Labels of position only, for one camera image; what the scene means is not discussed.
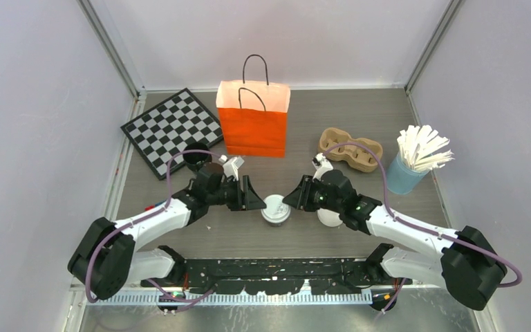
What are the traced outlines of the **white plastic cup lid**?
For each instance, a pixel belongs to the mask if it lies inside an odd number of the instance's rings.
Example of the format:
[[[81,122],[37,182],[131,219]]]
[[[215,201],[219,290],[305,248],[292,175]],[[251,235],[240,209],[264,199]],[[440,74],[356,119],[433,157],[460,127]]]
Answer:
[[[289,218],[290,207],[283,203],[283,196],[280,194],[271,194],[263,200],[267,208],[261,210],[264,219]]]

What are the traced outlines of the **dark translucent coffee cup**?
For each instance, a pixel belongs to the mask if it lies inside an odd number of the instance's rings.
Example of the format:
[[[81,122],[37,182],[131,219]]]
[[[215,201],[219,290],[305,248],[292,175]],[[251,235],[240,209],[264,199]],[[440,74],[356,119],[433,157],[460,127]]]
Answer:
[[[268,225],[270,225],[272,227],[280,227],[286,222],[287,218],[280,218],[280,219],[269,219],[269,218],[266,218],[265,220],[268,223]]]

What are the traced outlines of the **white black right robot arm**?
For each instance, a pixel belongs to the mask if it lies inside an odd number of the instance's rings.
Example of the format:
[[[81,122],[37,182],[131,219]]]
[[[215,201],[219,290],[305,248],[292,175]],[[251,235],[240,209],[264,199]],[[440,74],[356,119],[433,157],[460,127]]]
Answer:
[[[367,258],[367,275],[376,284],[407,278],[444,288],[459,303],[482,311],[507,275],[492,258],[494,250],[476,228],[440,228],[390,210],[377,199],[359,194],[339,170],[320,178],[305,175],[283,198],[297,210],[329,210],[348,228],[389,239]]]

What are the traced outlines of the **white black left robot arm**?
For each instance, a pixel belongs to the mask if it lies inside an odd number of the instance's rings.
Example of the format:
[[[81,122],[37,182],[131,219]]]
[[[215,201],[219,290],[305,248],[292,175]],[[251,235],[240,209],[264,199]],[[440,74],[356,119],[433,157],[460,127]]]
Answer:
[[[166,247],[143,252],[141,247],[193,224],[214,205],[224,205],[233,212],[266,208],[247,175],[241,179],[228,176],[221,165],[208,163],[186,187],[159,206],[115,222],[105,217],[94,220],[67,269],[85,285],[91,302],[108,299],[125,284],[144,279],[177,286],[185,275],[177,263],[182,259],[179,254]]]

